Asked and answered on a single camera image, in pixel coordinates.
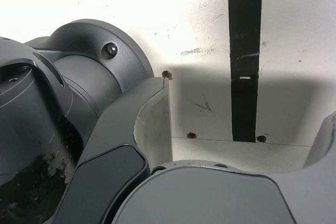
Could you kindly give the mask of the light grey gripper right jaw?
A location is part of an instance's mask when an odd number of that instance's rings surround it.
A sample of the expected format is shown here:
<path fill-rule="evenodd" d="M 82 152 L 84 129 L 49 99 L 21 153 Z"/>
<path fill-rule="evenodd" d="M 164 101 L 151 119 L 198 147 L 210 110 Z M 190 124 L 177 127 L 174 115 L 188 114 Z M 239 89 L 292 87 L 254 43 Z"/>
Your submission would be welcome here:
<path fill-rule="evenodd" d="M 113 223 L 335 223 L 335 114 L 324 119 L 302 169 L 166 169 L 126 198 Z"/>

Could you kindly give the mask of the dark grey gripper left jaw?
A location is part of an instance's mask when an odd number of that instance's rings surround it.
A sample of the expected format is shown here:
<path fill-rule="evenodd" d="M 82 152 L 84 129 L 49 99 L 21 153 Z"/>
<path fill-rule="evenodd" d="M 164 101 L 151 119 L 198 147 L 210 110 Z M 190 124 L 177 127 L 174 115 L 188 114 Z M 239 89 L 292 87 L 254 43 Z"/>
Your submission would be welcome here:
<path fill-rule="evenodd" d="M 169 80 L 148 78 L 104 110 L 54 223 L 104 223 L 153 168 L 172 161 Z"/>

